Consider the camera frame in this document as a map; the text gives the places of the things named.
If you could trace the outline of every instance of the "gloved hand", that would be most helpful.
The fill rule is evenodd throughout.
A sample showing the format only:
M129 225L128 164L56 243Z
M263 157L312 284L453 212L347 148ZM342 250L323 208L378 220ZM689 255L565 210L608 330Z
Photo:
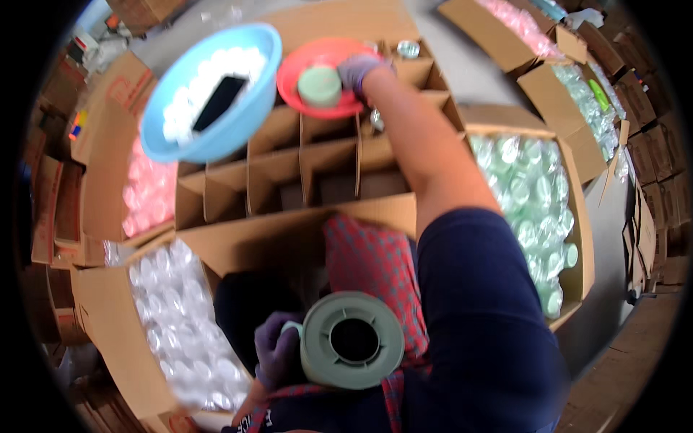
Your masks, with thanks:
M351 56L337 66L337 72L346 90L351 90L357 96L363 97L361 89L363 78L367 73L381 66L389 67L393 73L395 72L391 62L368 54Z
M281 327L289 321L301 323L303 316L297 312L273 312L265 323L255 330L255 350L260 363L255 367L255 376L268 391L276 391L286 378L299 342L299 331Z

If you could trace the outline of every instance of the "navy blue shirt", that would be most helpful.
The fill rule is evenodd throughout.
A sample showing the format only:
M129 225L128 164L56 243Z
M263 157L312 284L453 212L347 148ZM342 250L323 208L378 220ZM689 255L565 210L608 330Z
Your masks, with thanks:
M568 376L505 220L481 209L448 212L423 232L418 256L432 371L405 371L403 431L552 431ZM263 431L298 429L389 432L383 390L273 402Z

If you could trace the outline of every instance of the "black pants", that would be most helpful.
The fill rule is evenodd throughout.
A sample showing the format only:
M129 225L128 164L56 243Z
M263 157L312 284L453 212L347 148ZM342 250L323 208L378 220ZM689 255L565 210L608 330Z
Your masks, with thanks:
M258 364L255 329L275 311L301 312L301 301L291 291L286 278L273 271L227 274L217 287L214 296L217 325L253 377ZM297 348L287 381L281 386L303 383L307 379Z

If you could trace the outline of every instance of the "gray floor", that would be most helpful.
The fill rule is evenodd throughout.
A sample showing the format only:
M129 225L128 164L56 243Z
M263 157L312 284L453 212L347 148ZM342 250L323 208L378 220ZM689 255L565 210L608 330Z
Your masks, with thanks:
M493 61L462 31L441 17L441 0L405 0L420 33L429 43L458 103L522 105L534 111L519 86L508 79ZM133 44L133 51L155 72L168 67L194 43L234 23L241 4L245 19L267 12L305 4L302 0L201 0L172 28ZM582 308L556 333L573 377L588 368L614 338L632 307L626 298L626 272L621 232L626 218L630 183L612 182L606 197L599 199L606 173L585 189L595 247L595 284Z

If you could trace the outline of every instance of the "black phone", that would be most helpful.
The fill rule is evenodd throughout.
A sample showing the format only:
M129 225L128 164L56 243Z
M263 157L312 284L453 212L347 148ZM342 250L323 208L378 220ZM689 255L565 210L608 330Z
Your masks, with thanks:
M246 78L232 76L222 78L195 121L193 131L204 131L206 127L210 126L219 116L224 114L247 83L248 80Z

